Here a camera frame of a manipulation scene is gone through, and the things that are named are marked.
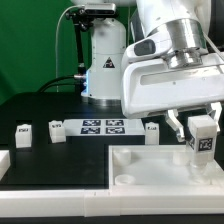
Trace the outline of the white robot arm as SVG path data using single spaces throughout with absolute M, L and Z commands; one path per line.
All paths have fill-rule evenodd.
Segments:
M 86 96 L 118 100 L 127 118 L 224 100 L 222 56 L 206 48 L 199 0 L 71 0 L 95 21 Z M 137 6 L 136 40 L 127 48 L 109 18 L 118 5 Z M 102 38 L 102 31 L 112 37 Z

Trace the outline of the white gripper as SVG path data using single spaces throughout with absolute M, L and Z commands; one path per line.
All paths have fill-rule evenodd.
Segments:
M 220 132 L 222 105 L 218 101 L 224 101 L 224 61 L 213 53 L 203 56 L 202 62 L 201 66 L 179 69 L 169 69 L 162 59 L 129 65 L 121 84 L 124 116 L 143 118 L 168 110 L 165 121 L 177 140 L 184 142 L 184 126 L 176 109 L 189 110 L 209 103 L 206 112 Z

